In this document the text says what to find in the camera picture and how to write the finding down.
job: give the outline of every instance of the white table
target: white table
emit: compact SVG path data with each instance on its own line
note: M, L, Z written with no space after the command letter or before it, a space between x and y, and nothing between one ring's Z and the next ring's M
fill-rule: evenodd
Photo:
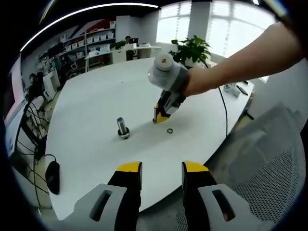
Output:
M169 120L152 122L161 93L147 77L153 61L108 65L66 82L46 145L61 168L60 194L50 193L58 219L72 213L75 202L95 186L107 183L119 165L132 161L143 163L142 211L181 185L182 161L204 164L224 141L225 111L218 90L189 97ZM253 84L239 85L250 96ZM230 132L249 96L222 92ZM130 130L127 140L117 134L119 117Z
M157 51L157 52L155 52L153 55L151 55L151 50L157 50L157 49L159 49L159 51L161 50L160 47L148 46L148 47L136 47L136 48L132 48L132 49L129 49L129 50L127 50L127 49L120 49L120 51L125 52L125 61L126 61L126 51L131 51L131 50L133 50L133 51L140 51L140 50L149 51L146 58L154 58L154 57L155 57L155 54L156 54L157 52L159 52L159 51ZM112 59L113 59L113 58L112 58L112 53L113 53L113 52L116 52L116 51L117 51L117 50L115 50L115 51L97 51L95 54L88 54L88 55L85 57L85 61L86 61L86 64L85 64L85 71L87 72L87 71L89 70L89 59L94 58L94 57L98 57L98 56L102 56L102 55L109 54L109 55L111 55L111 60L112 60Z

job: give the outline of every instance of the floor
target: floor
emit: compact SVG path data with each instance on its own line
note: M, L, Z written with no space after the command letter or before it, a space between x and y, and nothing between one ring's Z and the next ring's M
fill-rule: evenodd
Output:
M45 105L45 118L50 121L54 107L59 98L60 92L57 92L54 99ZM239 129L249 123L251 119L247 116L242 116L239 121L234 126L234 129ZM45 161L43 158L39 161L36 166L36 172L38 172L41 176L44 176L45 172ZM215 170L215 164L211 163L211 159L206 164L209 169ZM37 185L47 189L46 183L36 176ZM43 222L48 222L52 220L57 220L56 214L52 208L42 208L38 212L38 216L41 217ZM170 223L170 221L177 220L177 224ZM152 206L151 208L142 211L139 215L139 219L137 222L137 229L140 231L160 231L166 230L166 224L170 225L173 230L186 230L186 218L183 213L182 207L182 191L181 188L175 190L171 195L163 199L161 202Z

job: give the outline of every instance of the ceiling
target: ceiling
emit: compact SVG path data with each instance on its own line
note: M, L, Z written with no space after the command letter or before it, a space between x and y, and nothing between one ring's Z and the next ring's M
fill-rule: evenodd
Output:
M8 69L12 66L12 63L19 54L20 48L38 31L44 28L46 25L55 21L62 16L69 13L75 12L80 9L84 9L90 6L114 3L114 2L138 2L158 5L159 7L169 5L180 0L53 0L52 5L49 8L44 20L39 24L42 15L46 7L49 5L51 0L31 0L31 1L7 1L7 13L6 15L11 15L6 19L3 19L2 23L5 25L5 31L7 32L8 41ZM242 0L244 2L252 3L251 0ZM79 25L81 23L86 23L96 19L101 19L104 17L116 16L116 15L131 15L136 17L142 17L150 12L156 11L157 8L150 7L140 7L140 6L114 6L114 7L104 7L98 8L86 12L82 12L61 22L53 25L47 29L44 33L34 39L23 51L26 55L27 53L33 51L37 46L39 46L48 38L58 34L68 28Z

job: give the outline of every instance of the potted plant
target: potted plant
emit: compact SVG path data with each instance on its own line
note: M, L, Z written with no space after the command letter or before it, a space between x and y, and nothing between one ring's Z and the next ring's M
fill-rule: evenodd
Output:
M177 63L181 63L187 68L194 67L199 63L204 63L208 55L211 53L208 51L210 45L196 35L193 38L184 41L178 41L177 39L171 41L172 44L177 45L178 51L170 51L169 54L173 56L173 60Z
M126 45L126 41L119 41L119 42L115 42L113 44L110 45L110 49L112 50L113 48L115 50L119 50L121 49L122 47L124 47Z

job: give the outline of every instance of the ceiling light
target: ceiling light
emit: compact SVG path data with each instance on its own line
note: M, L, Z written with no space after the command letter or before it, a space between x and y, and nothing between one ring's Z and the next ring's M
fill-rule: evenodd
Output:
M132 2L123 2L123 3L109 3L109 4L103 4L103 5L97 5L97 6L91 6L79 11L75 11L72 13L69 13L66 16L63 16L62 18L57 19L56 21L50 23L49 25L47 25L46 27L44 27L43 29L41 29L36 35L34 35L21 49L20 52L23 51L23 49L30 43L32 42L32 40L34 40L37 36L39 36L41 33L43 33L45 30L47 30L49 27L51 27L52 25L55 25L56 23L58 23L59 21L68 18L74 14L77 13L81 13L84 11L88 11L88 10L92 10L92 9L96 9L96 8L100 8L100 7L106 7L106 6L120 6L120 5L130 5L130 6L147 6L147 7L153 7L153 8L158 8L158 6L156 5L150 5L150 4L144 4L144 3L132 3Z

